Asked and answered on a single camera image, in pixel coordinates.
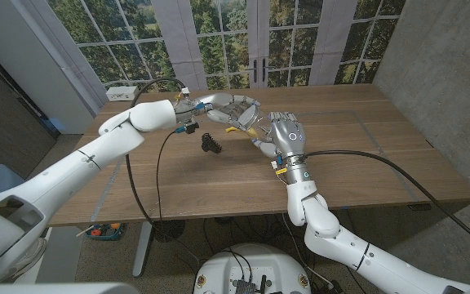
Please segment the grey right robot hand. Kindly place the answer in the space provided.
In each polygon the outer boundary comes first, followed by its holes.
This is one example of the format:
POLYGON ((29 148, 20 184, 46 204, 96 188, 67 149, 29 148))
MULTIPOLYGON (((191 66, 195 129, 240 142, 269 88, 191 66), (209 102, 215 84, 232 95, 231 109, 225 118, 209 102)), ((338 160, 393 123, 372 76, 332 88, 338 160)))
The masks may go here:
POLYGON ((252 143, 269 158, 304 154, 307 137, 296 116, 291 112, 271 112, 268 118, 270 131, 263 139, 252 139, 252 143))

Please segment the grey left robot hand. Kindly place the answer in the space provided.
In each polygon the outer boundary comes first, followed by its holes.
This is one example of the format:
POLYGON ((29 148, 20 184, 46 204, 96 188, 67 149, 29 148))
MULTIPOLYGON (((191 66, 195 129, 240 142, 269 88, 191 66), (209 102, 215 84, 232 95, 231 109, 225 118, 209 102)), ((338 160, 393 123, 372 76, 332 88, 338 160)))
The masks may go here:
POLYGON ((214 93, 199 97, 207 105, 207 117, 217 123, 225 123, 240 131, 248 131, 257 120, 260 103, 248 96, 214 93))

